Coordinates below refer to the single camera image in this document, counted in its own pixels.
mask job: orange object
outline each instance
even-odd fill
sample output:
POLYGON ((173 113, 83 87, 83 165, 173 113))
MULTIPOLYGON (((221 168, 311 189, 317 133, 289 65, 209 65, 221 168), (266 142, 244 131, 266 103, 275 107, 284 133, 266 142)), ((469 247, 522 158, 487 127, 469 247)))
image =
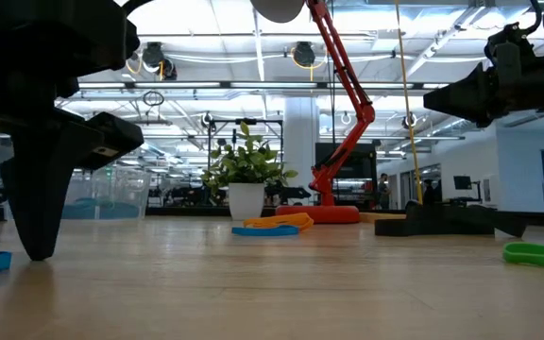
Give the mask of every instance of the orange object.
POLYGON ((278 226, 295 226, 302 232, 314 224, 314 220, 310 216, 303 213, 286 214, 283 216, 272 216, 264 218, 250 218, 243 222, 245 228, 271 229, 278 226))
POLYGON ((276 215, 307 213, 315 224, 358 223, 360 212, 348 206, 280 206, 276 215))

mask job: red lamp base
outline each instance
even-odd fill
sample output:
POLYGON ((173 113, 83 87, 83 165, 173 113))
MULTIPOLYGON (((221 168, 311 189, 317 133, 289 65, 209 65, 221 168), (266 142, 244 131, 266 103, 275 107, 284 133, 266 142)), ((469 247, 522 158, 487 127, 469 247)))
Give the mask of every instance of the red lamp base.
POLYGON ((360 212, 348 206, 279 206, 276 215, 307 213, 315 224, 359 223, 360 212))

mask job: white pillar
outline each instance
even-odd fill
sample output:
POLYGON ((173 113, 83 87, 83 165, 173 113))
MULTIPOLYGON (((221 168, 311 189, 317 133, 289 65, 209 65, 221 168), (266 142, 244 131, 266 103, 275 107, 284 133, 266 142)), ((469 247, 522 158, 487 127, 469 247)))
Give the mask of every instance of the white pillar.
POLYGON ((285 99, 284 106, 284 161, 285 169, 299 172, 289 178, 292 187, 306 190, 312 182, 312 165, 315 164, 315 143, 318 140, 318 118, 320 110, 315 98, 285 99))

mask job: black device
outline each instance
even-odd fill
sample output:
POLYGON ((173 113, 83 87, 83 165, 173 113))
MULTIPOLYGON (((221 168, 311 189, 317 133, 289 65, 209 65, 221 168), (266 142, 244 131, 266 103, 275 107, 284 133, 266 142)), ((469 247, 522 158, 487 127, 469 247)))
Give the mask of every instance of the black device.
POLYGON ((127 16, 144 2, 0 0, 0 132, 14 148, 0 170, 32 260, 54 253, 74 168, 95 170, 144 142, 111 114, 86 121, 54 106, 78 91, 78 77, 125 66, 140 45, 127 16))
POLYGON ((537 0, 531 3, 536 13, 532 26, 513 23, 488 38, 484 53, 491 67, 484 71, 479 63, 466 78, 425 94, 425 108, 467 119, 479 128, 512 111, 544 111, 544 57, 537 57, 527 40, 541 21, 544 26, 544 19, 537 0))
POLYGON ((456 190, 471 190, 471 177, 469 177, 469 176, 455 176, 454 177, 454 189, 456 189, 456 190))
POLYGON ((455 176, 454 177, 454 189, 455 190, 471 190, 472 184, 476 185, 478 197, 455 197, 449 200, 451 205, 466 207, 469 202, 482 203, 482 192, 480 189, 480 181, 471 181, 469 176, 455 176))
MULTIPOLYGON (((316 163, 324 162, 336 146, 332 143, 316 143, 316 163)), ((357 144, 344 162, 336 179, 374 179, 377 177, 377 151, 374 144, 357 144)))

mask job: black base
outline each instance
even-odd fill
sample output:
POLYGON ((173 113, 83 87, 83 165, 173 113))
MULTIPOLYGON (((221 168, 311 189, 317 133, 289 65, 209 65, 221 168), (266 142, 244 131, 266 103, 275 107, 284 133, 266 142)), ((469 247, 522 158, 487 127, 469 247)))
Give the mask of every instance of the black base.
POLYGON ((526 231, 523 220, 481 206, 413 206, 405 220, 378 220, 375 235, 489 235, 501 230, 521 237, 526 231))

